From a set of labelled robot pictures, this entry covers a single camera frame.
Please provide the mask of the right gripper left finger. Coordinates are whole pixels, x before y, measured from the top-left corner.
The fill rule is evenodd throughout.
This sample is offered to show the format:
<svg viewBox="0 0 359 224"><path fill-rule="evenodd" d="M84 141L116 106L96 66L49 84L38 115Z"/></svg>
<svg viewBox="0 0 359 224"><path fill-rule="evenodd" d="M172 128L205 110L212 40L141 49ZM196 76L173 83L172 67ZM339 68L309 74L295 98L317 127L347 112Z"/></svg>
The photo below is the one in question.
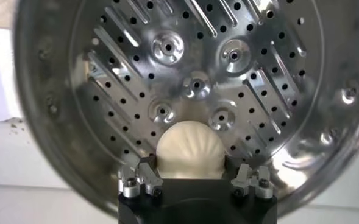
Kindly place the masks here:
<svg viewBox="0 0 359 224"><path fill-rule="evenodd" d="M119 171L118 190L125 198L136 198L141 194L158 197L162 186L163 180L149 163L139 163L136 168L123 165Z"/></svg>

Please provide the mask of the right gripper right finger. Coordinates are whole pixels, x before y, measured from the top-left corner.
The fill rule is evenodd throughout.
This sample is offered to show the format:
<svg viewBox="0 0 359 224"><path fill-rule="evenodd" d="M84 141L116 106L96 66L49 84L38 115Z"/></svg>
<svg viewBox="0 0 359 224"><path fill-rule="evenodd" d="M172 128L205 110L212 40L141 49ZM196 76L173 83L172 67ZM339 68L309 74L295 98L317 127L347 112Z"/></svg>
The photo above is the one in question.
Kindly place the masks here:
<svg viewBox="0 0 359 224"><path fill-rule="evenodd" d="M248 164L242 163L236 177L230 183L233 192L239 197L249 195L250 188L254 189L257 198L273 197L270 172L266 166L260 166L256 171L253 171Z"/></svg>

